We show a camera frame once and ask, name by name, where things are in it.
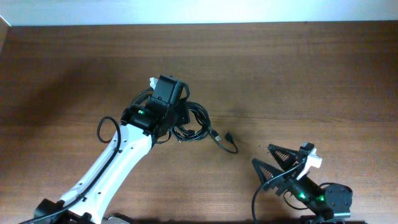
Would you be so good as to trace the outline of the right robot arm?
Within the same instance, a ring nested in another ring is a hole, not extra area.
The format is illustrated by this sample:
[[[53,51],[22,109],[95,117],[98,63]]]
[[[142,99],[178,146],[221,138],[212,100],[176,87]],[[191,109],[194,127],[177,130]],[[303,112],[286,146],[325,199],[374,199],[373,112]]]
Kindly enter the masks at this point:
[[[310,168],[318,169],[322,164],[314,144],[305,141],[297,151],[274,144],[267,148],[280,167],[276,168],[259,159],[252,160],[261,181],[251,202],[254,223],[259,222],[256,217],[256,198],[260,191],[270,189],[277,189],[275,194],[281,197],[290,193],[305,205],[303,210],[309,209],[314,213],[312,217],[301,217],[301,223],[344,223],[351,216],[353,191],[350,187],[333,182],[318,185],[308,177]]]

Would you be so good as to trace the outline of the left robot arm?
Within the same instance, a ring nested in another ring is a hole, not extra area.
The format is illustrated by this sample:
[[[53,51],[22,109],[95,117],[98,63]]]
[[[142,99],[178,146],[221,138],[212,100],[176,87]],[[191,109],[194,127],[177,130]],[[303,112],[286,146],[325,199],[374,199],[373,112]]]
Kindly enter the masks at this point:
[[[189,87],[180,80],[150,79],[149,96],[139,95],[115,122],[116,132],[89,171],[58,202],[44,199],[30,223],[101,223],[132,168],[176,125],[187,124]]]

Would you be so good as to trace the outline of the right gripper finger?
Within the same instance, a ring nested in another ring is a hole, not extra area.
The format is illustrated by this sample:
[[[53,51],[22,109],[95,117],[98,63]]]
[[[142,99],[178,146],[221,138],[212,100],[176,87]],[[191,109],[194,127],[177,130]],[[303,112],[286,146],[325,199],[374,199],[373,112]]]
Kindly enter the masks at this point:
[[[254,166],[254,169],[256,173],[259,176],[259,179],[262,184],[269,182],[269,183],[279,183],[284,181],[284,176],[280,176],[284,172],[272,165],[269,165],[265,162],[262,162],[258,159],[253,159],[252,160],[252,165]]]
[[[303,153],[301,149],[295,151],[273,144],[268,145],[267,148],[282,170],[289,170],[295,166],[301,168],[303,166]]]

